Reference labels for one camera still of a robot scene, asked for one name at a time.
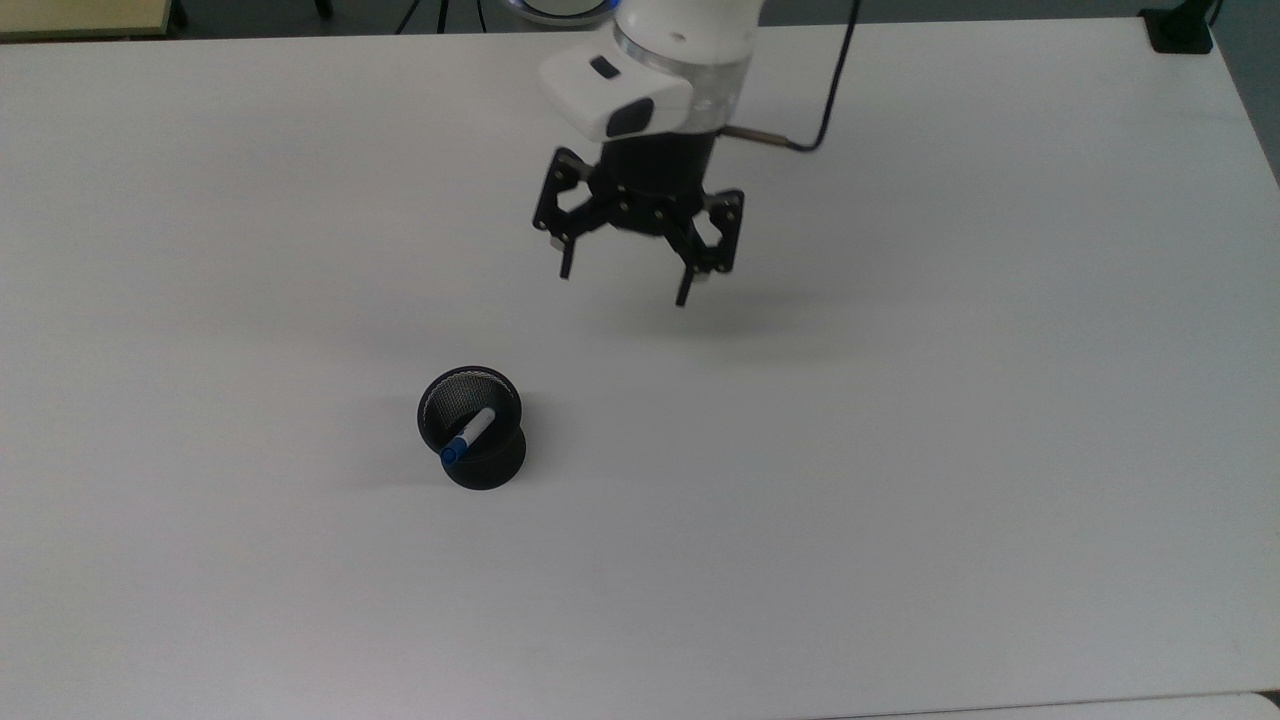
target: mesh basket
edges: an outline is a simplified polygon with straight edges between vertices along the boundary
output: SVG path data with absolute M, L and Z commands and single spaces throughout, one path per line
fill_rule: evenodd
M 506 483 L 525 461 L 516 387 L 489 368 L 457 368 L 436 378 L 417 407 L 417 429 L 436 454 L 485 407 L 494 410 L 493 423 L 462 459 L 444 469 L 453 482 L 471 489 Z

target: floor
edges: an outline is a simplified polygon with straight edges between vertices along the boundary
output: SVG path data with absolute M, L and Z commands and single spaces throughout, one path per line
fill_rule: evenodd
M 189 24 L 174 37 L 287 37 L 387 35 L 396 31 L 412 0 L 333 0 L 323 19 L 312 0 L 183 0 Z M 480 32 L 483 9 L 490 32 L 529 31 L 504 0 L 453 0 L 445 32 Z M 1014 18 L 1133 17 L 1146 6 L 1176 0 L 865 0 L 863 22 L 979 20 Z M 765 24 L 844 22 L 849 0 L 769 0 Z M 421 0 L 406 33 L 435 32 L 440 0 Z M 1249 110 L 1271 170 L 1280 177 L 1280 1 L 1225 0 L 1213 28 Z

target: marker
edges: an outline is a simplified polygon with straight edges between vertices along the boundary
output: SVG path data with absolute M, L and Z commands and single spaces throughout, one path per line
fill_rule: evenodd
M 480 433 L 485 432 L 489 423 L 493 423 L 493 419 L 497 416 L 498 414 L 493 411 L 493 407 L 485 407 L 476 413 L 476 416 L 471 418 L 467 427 L 462 428 L 462 432 L 454 436 L 449 441 L 449 445 L 445 445 L 444 450 L 440 451 L 440 462 L 444 462 L 444 466 L 448 468 L 462 460 L 462 456 L 467 454 L 467 447 L 475 443 Z

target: white table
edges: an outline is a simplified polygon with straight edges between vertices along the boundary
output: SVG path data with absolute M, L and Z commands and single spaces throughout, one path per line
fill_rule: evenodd
M 812 132 L 840 28 L 762 32 Z M 753 720 L 1280 685 L 1280 192 L 1140 20 L 860 28 L 737 270 L 529 227 L 564 36 L 0 47 L 0 716 Z M 530 457 L 417 437 L 486 364 Z
M 937 720 L 1276 720 L 1280 717 L 1280 710 L 1256 694 L 1228 694 L 947 712 L 924 717 Z

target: black cable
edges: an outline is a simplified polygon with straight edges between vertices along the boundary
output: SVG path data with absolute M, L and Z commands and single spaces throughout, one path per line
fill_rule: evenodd
M 849 24 L 845 27 L 845 40 L 840 45 L 840 58 L 836 60 L 836 72 L 831 77 L 831 91 L 827 94 L 827 106 L 822 111 L 822 124 L 818 127 L 818 137 L 814 138 L 812 143 L 801 145 L 781 135 L 733 126 L 722 128 L 721 135 L 750 140 L 753 142 L 763 142 L 765 145 L 777 145 L 780 147 L 795 150 L 796 152 L 813 152 L 820 147 L 822 141 L 827 138 L 827 126 L 831 124 L 831 113 L 836 106 L 836 91 L 840 90 L 840 76 L 845 72 L 845 60 L 849 59 L 849 46 L 854 40 L 854 28 L 858 27 L 858 13 L 861 10 L 861 6 L 863 0 L 852 0 L 852 5 L 849 8 Z
M 404 26 L 408 24 L 408 19 L 413 17 L 413 10 L 417 9 L 417 4 L 421 3 L 421 1 L 422 0 L 413 0 L 413 4 L 408 6 L 408 12 L 404 13 L 404 19 L 401 20 L 401 26 L 398 28 L 396 28 L 396 35 L 399 35 L 399 33 L 404 32 Z

